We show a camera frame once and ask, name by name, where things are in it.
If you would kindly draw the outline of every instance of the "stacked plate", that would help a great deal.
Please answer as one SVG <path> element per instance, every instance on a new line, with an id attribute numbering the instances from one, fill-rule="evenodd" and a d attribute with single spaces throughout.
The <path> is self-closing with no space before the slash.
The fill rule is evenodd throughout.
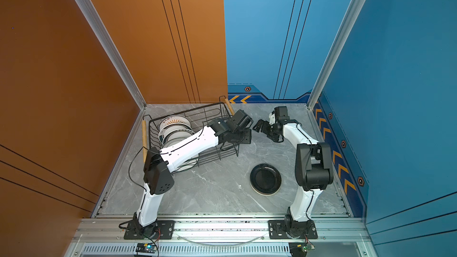
<path id="1" fill-rule="evenodd" d="M 165 117 L 159 123 L 159 141 L 162 148 L 173 146 L 194 134 L 195 132 L 192 131 L 189 119 L 181 115 Z M 192 157 L 192 160 L 182 164 L 176 172 L 192 168 L 196 165 L 197 161 L 198 155 Z"/>

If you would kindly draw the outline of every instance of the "black wire dish rack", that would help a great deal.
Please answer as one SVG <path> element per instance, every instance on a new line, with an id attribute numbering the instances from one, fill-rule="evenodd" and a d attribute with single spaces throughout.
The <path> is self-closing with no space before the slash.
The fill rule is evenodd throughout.
<path id="1" fill-rule="evenodd" d="M 219 102 L 215 104 L 208 104 L 203 105 L 200 107 L 192 108 L 189 110 L 176 112 L 168 115 L 164 115 L 161 117 L 157 117 L 151 119 L 149 121 L 149 148 L 156 147 L 160 149 L 162 147 L 160 140 L 159 140 L 159 124 L 161 121 L 171 115 L 182 115 L 186 117 L 190 123 L 192 130 L 197 133 L 200 131 L 204 126 L 206 126 L 211 120 L 214 118 L 222 118 L 228 119 L 231 117 L 230 112 L 227 110 L 225 103 Z M 215 147 L 209 148 L 203 152 L 198 154 L 197 162 L 191 168 L 187 168 L 185 170 L 180 170 L 180 167 L 186 166 L 186 163 L 190 163 L 191 161 L 195 160 L 195 157 L 184 162 L 176 171 L 177 172 L 184 172 L 190 170 L 194 167 L 198 167 L 204 165 L 209 162 L 213 162 L 216 160 L 221 160 L 222 158 L 229 157 L 231 155 L 239 154 L 239 143 L 223 143 L 219 144 Z"/>

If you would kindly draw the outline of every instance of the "wooden handle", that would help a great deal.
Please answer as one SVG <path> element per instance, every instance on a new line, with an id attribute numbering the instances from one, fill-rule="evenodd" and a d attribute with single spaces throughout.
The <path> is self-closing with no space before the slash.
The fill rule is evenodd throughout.
<path id="1" fill-rule="evenodd" d="M 143 132 L 143 163 L 146 162 L 146 155 L 148 154 L 148 151 L 146 150 L 147 148 L 147 142 L 146 142 L 146 121 L 143 120 L 141 122 L 141 130 Z"/>
<path id="2" fill-rule="evenodd" d="M 232 106 L 231 106 L 231 103 L 230 103 L 230 101 L 228 101 L 228 100 L 229 100 L 229 99 L 225 99 L 225 104 L 227 105 L 228 109 L 230 110 L 230 113 L 231 113 L 232 115 L 235 115 L 235 112 L 233 111 L 233 108 L 232 108 Z"/>

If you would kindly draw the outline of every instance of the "orange wall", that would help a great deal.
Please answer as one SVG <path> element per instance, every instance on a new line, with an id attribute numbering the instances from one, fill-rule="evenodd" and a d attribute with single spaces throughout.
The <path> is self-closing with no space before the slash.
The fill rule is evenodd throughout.
<path id="1" fill-rule="evenodd" d="M 74 0 L 0 10 L 0 247 L 61 256 L 139 109 Z"/>
<path id="2" fill-rule="evenodd" d="M 147 103 L 227 95 L 224 0 L 92 2 Z"/>

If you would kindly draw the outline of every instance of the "black line on wall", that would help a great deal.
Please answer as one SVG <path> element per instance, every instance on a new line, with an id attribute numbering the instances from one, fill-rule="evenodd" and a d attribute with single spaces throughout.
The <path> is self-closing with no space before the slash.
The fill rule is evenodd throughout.
<path id="1" fill-rule="evenodd" d="M 377 234 L 377 233 L 381 233 L 381 232 L 385 232 L 385 231 L 389 231 L 389 230 L 392 230 L 392 229 L 397 229 L 397 228 L 404 227 L 404 226 L 410 226 L 410 225 L 412 225 L 412 224 L 420 223 L 420 222 L 422 222 L 422 221 L 433 220 L 433 219 L 438 218 L 438 217 L 443 217 L 443 216 L 450 215 L 450 214 L 455 214 L 455 213 L 457 213 L 457 210 L 456 210 L 456 211 L 453 211 L 453 212 L 450 212 L 450 213 L 447 213 L 447 214 L 441 214 L 441 215 L 437 215 L 437 216 L 434 216 L 434 217 L 426 218 L 426 219 L 424 219 L 424 220 L 419 220 L 419 221 L 411 222 L 411 223 L 408 223 L 408 224 L 405 224 L 405 225 L 402 225 L 402 226 L 392 227 L 392 228 L 390 228 L 390 229 L 386 229 L 386 230 L 383 230 L 383 231 L 378 231 L 378 232 L 375 232 L 375 233 L 370 233 L 370 235 Z"/>
<path id="2" fill-rule="evenodd" d="M 373 221 L 367 222 L 367 224 L 370 224 L 370 223 L 373 223 L 373 222 L 376 222 L 376 221 L 379 221 L 379 220 L 383 220 L 383 219 L 385 219 L 385 218 L 391 217 L 392 215 L 396 215 L 396 214 L 405 212 L 405 211 L 407 211 L 407 210 L 410 210 L 410 209 L 413 209 L 413 208 L 416 208 L 416 207 L 420 207 L 420 206 L 422 206 L 422 205 L 424 205 L 424 204 L 431 203 L 431 202 L 437 201 L 437 200 L 442 199 L 442 198 L 445 198 L 445 197 L 449 197 L 449 196 L 451 196 L 451 195 L 453 195 L 453 194 L 456 194 L 456 193 L 457 193 L 457 192 L 453 192 L 453 193 L 449 193 L 449 194 L 447 194 L 447 195 L 443 195 L 442 197 L 439 197 L 439 198 L 436 198 L 436 199 L 429 200 L 428 202 L 421 203 L 421 204 L 415 205 L 415 206 L 413 206 L 413 207 L 410 207 L 410 208 L 401 210 L 401 211 L 399 211 L 399 212 L 396 212 L 396 213 L 394 213 L 394 214 L 389 214 L 389 215 L 387 215 L 387 216 L 385 216 L 385 217 L 381 217 L 381 218 L 379 218 L 379 219 L 377 219 L 377 220 L 373 220 Z"/>
<path id="3" fill-rule="evenodd" d="M 46 171 L 51 172 L 51 173 L 53 173 L 54 175 L 56 175 L 56 176 L 58 176 L 58 177 L 61 177 L 62 179 L 66 180 L 67 182 L 70 182 L 70 183 L 72 183 L 72 184 L 74 184 L 74 185 L 76 185 L 76 186 L 78 186 L 78 187 L 80 187 L 80 188 L 82 188 L 82 189 L 85 189 L 85 190 L 88 191 L 89 193 L 93 193 L 94 195 L 96 195 L 97 197 L 99 197 L 98 194 L 89 191 L 88 189 L 86 189 L 86 188 L 84 188 L 84 187 L 78 185 L 78 184 L 75 183 L 75 182 L 72 182 L 71 180 L 68 180 L 67 178 L 62 177 L 61 175 L 59 175 L 59 174 L 57 174 L 57 173 L 55 173 L 55 172 L 53 172 L 53 171 L 51 171 L 51 170 L 49 170 L 49 169 L 47 169 L 47 168 L 41 166 L 41 165 L 38 164 L 38 163 L 33 162 L 33 161 L 30 160 L 29 158 L 26 158 L 26 157 L 22 156 L 21 154 L 19 154 L 19 153 L 17 153 L 17 152 L 14 152 L 14 151 L 11 150 L 10 148 L 7 148 L 7 147 L 5 147 L 5 146 L 3 146 L 3 145 L 1 145 L 1 144 L 0 144 L 0 146 L 3 147 L 3 148 L 5 148 L 6 150 L 8 150 L 8 151 L 10 151 L 10 152 L 12 152 L 12 153 L 18 155 L 19 157 L 22 157 L 22 158 L 26 159 L 27 161 L 32 162 L 33 164 L 35 164 L 35 165 L 37 165 L 37 166 L 39 166 L 39 167 L 45 169 Z"/>
<path id="4" fill-rule="evenodd" d="M 187 90 L 186 79 L 184 78 L 184 72 L 182 71 L 181 61 L 179 60 L 178 49 L 176 48 L 176 44 L 174 43 L 173 32 L 171 31 L 170 21 L 168 20 L 167 10 L 165 9 L 164 0 L 162 0 L 162 5 L 164 6 L 165 16 L 167 17 L 168 28 L 170 29 L 171 39 L 173 40 L 174 50 L 176 51 L 176 57 L 178 58 L 179 68 L 181 69 L 182 80 L 184 81 L 184 86 L 186 87 L 187 97 L 189 99 L 189 103 L 191 103 L 191 97 L 189 96 L 189 91 Z"/>
<path id="5" fill-rule="evenodd" d="M 181 13 L 182 26 L 184 27 L 184 35 L 186 36 L 187 48 L 189 49 L 189 56 L 191 58 L 191 66 L 192 66 L 192 72 L 194 74 L 194 79 L 195 79 L 195 87 L 197 88 L 198 102 L 202 103 L 202 100 L 200 99 L 200 92 L 198 91 L 197 78 L 195 77 L 194 63 L 192 62 L 192 54 L 191 54 L 191 48 L 189 46 L 189 39 L 187 38 L 186 25 L 184 24 L 184 17 L 182 16 L 181 3 L 179 0 L 178 0 L 178 5 L 179 5 L 179 11 Z"/>
<path id="6" fill-rule="evenodd" d="M 312 0 L 309 0 L 308 10 L 306 11 L 306 16 L 305 16 L 305 22 L 303 22 L 302 32 L 300 33 L 300 39 L 298 39 L 297 49 L 295 50 L 295 56 L 293 57 L 293 62 L 292 62 L 292 66 L 291 66 L 291 68 L 290 68 L 289 78 L 287 79 L 287 85 L 286 85 L 286 89 L 284 90 L 284 96 L 283 96 L 283 98 L 286 97 L 287 87 L 289 86 L 289 81 L 290 81 L 290 76 L 292 75 L 293 65 L 294 65 L 294 63 L 295 63 L 295 58 L 297 57 L 298 47 L 300 47 L 300 41 L 302 40 L 303 29 L 305 29 L 306 18 L 308 18 L 308 12 L 309 12 L 309 7 L 311 6 L 311 1 L 312 1 Z"/>
<path id="7" fill-rule="evenodd" d="M 283 90 L 284 79 L 286 78 L 286 73 L 287 73 L 287 65 L 289 64 L 290 54 L 292 53 L 293 42 L 295 40 L 295 34 L 297 33 L 298 22 L 300 21 L 300 14 L 302 13 L 302 7 L 303 7 L 304 1 L 305 0 L 302 0 L 302 5 L 300 6 L 300 12 L 298 13 L 297 24 L 295 25 L 295 31 L 293 32 L 292 44 L 290 45 L 289 56 L 287 58 L 286 69 L 284 70 L 283 82 L 281 83 L 281 89 L 279 90 L 278 98 L 281 97 L 281 91 Z"/>
<path id="8" fill-rule="evenodd" d="M 410 240 L 410 239 L 415 239 L 415 238 L 420 238 L 420 237 L 427 237 L 427 236 L 432 236 L 432 235 L 438 235 L 438 234 L 443 234 L 443 233 L 449 233 L 449 232 L 454 232 L 454 231 L 457 231 L 457 229 L 448 230 L 448 231 L 441 231 L 441 232 L 431 233 L 431 234 L 425 234 L 425 235 L 416 236 L 416 237 L 403 238 L 403 239 L 399 239 L 399 240 L 388 241 L 388 242 L 383 242 L 383 243 L 378 243 L 378 244 L 373 244 L 373 245 L 382 245 L 382 244 L 387 244 L 387 243 L 405 241 L 405 240 Z"/>
<path id="9" fill-rule="evenodd" d="M 63 200 L 61 200 L 61 199 L 52 197 L 52 196 L 47 195 L 47 194 L 45 194 L 45 193 L 42 193 L 42 192 L 39 192 L 39 191 L 35 191 L 34 189 L 28 188 L 28 187 L 26 187 L 26 186 L 23 186 L 23 185 L 21 185 L 21 184 L 15 183 L 15 182 L 13 182 L 13 181 L 7 180 L 7 179 L 5 179 L 5 178 L 0 177 L 0 179 L 2 179 L 2 180 L 4 180 L 4 181 L 7 181 L 7 182 L 10 182 L 10 183 L 13 183 L 13 184 L 15 184 L 15 185 L 17 185 L 17 186 L 20 186 L 20 187 L 29 189 L 29 190 L 31 190 L 31 191 L 33 191 L 33 192 L 40 193 L 40 194 L 42 194 L 42 195 L 44 195 L 44 196 L 47 196 L 47 197 L 49 197 L 49 198 L 53 198 L 53 199 L 58 200 L 58 201 L 60 201 L 60 202 L 69 204 L 69 205 L 71 205 L 71 206 L 74 206 L 75 208 L 79 208 L 79 209 L 85 210 L 85 211 L 87 211 L 87 212 L 89 212 L 89 213 L 92 213 L 91 211 L 89 211 L 89 210 L 87 210 L 87 209 L 85 209 L 85 208 L 81 208 L 81 207 L 78 207 L 77 205 L 74 205 L 74 204 L 71 204 L 71 203 L 67 203 L 66 201 L 63 201 Z"/>
<path id="10" fill-rule="evenodd" d="M 186 64 L 187 76 L 189 77 L 189 83 L 191 84 L 192 96 L 194 97 L 194 102 L 196 102 L 197 100 L 195 100 L 195 94 L 194 94 L 194 88 L 192 86 L 191 74 L 189 72 L 189 67 L 187 66 L 186 54 L 184 53 L 184 47 L 182 46 L 181 34 L 179 33 L 179 27 L 178 27 L 178 21 L 176 20 L 176 15 L 174 14 L 173 2 L 171 0 L 170 0 L 170 4 L 171 4 L 171 10 L 173 11 L 173 17 L 174 17 L 174 23 L 176 24 L 176 30 L 178 30 L 178 37 L 179 37 L 179 42 L 181 43 L 181 50 L 182 50 L 182 55 L 184 57 L 184 63 Z"/>
<path id="11" fill-rule="evenodd" d="M 274 92 L 274 94 L 273 94 L 273 99 L 275 98 L 276 89 L 277 89 L 277 87 L 278 87 L 279 74 L 281 73 L 281 65 L 283 64 L 284 51 L 286 50 L 287 37 L 289 36 L 290 23 L 291 23 L 291 21 L 292 21 L 292 14 L 293 14 L 293 9 L 294 9 L 294 7 L 295 7 L 295 0 L 293 0 L 292 12 L 290 12 L 289 26 L 288 26 L 288 28 L 287 28 L 286 41 L 284 42 L 283 55 L 281 56 L 281 62 L 279 63 L 278 77 L 277 77 L 277 79 L 276 79 L 275 92 Z"/>
<path id="12" fill-rule="evenodd" d="M 54 185 L 53 183 L 50 183 L 50 182 L 48 182 L 48 181 L 45 181 L 45 180 L 43 180 L 42 178 L 39 178 L 39 177 L 37 177 L 37 176 L 35 176 L 35 175 L 33 175 L 33 174 L 30 174 L 30 173 L 28 173 L 28 172 L 26 172 L 26 171 L 24 171 L 24 170 L 21 170 L 21 169 L 19 169 L 19 168 L 16 168 L 15 166 L 8 164 L 7 162 L 4 162 L 4 161 L 2 161 L 2 160 L 0 160 L 0 162 L 4 163 L 5 165 L 10 166 L 11 168 L 14 168 L 14 169 L 19 170 L 19 171 L 21 171 L 21 172 L 23 172 L 23 173 L 26 173 L 26 174 L 28 174 L 28 175 L 34 177 L 34 178 L 37 178 L 37 179 L 40 180 L 40 181 L 43 181 L 43 182 L 48 183 L 48 184 L 50 184 L 50 185 L 53 185 L 53 186 L 55 186 L 56 188 L 60 188 L 60 189 L 63 190 L 63 191 L 66 191 L 66 192 L 68 192 L 68 193 L 71 193 L 72 195 L 75 195 L 75 196 L 77 196 L 77 197 L 79 197 L 79 198 L 85 199 L 85 200 L 87 200 L 88 202 L 91 202 L 91 203 L 95 204 L 93 201 L 90 201 L 90 200 L 88 200 L 88 199 L 86 199 L 86 198 L 84 198 L 84 197 L 81 197 L 81 196 L 77 195 L 76 193 L 72 193 L 71 191 L 67 191 L 67 190 L 65 190 L 64 188 L 61 188 L 61 187 L 59 187 L 59 186 L 57 186 L 57 185 Z"/>

